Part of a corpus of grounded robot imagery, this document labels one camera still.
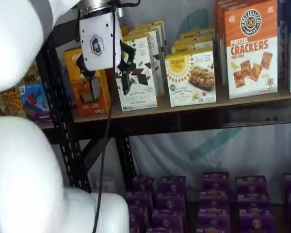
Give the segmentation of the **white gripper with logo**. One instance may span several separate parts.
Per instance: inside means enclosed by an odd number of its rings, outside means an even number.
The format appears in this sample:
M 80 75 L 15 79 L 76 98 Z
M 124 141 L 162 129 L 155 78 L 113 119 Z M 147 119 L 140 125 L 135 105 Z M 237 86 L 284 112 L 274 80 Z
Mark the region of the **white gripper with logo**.
M 93 101 L 98 101 L 100 89 L 96 70 L 117 66 L 124 95 L 130 91 L 129 74 L 135 68 L 136 49 L 122 41 L 116 13 L 111 8 L 83 15 L 79 21 L 82 54 L 76 61 L 84 79 L 89 82 Z

